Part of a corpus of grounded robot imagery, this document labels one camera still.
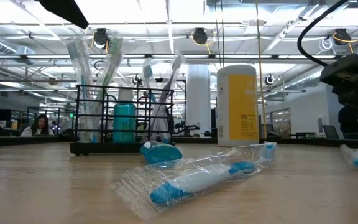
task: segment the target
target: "woman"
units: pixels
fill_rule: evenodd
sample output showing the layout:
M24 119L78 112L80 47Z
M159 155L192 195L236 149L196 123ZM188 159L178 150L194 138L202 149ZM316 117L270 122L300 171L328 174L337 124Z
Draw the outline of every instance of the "woman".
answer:
M38 116L32 126L26 127L25 130L23 130L21 137L31 137L38 134L53 135L53 131L48 125L48 117L44 114Z

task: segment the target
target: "table surface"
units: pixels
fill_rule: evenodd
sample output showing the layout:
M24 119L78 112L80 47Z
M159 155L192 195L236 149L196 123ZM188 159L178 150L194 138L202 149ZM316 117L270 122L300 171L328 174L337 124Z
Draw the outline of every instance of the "table surface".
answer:
M185 157L223 151L181 144ZM358 170L337 148L281 145L263 172L147 223L358 223ZM68 143L0 147L0 223L143 223L111 190L140 155L76 157Z

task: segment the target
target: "yellow label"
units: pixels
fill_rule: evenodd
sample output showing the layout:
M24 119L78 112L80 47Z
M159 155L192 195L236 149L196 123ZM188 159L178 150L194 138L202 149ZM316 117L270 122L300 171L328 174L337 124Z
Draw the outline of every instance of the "yellow label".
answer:
M258 140L255 76L229 75L229 138Z

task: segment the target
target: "white container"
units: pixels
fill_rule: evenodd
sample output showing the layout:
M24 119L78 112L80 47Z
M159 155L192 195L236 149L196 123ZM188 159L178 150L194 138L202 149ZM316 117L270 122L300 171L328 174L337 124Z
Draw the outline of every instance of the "white container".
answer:
M256 69L231 65L218 71L218 146L259 143Z

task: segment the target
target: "dark hair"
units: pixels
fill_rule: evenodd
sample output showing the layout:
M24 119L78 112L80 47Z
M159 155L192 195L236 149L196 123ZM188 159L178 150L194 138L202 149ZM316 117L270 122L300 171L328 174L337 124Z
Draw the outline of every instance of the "dark hair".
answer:
M49 119L47 117L47 115L45 114L41 114L40 116L37 117L37 119L35 119L34 123L31 126L31 132L32 135L35 135L37 133L38 130L38 121L43 118L45 120L45 125L41 130L41 134L49 134Z

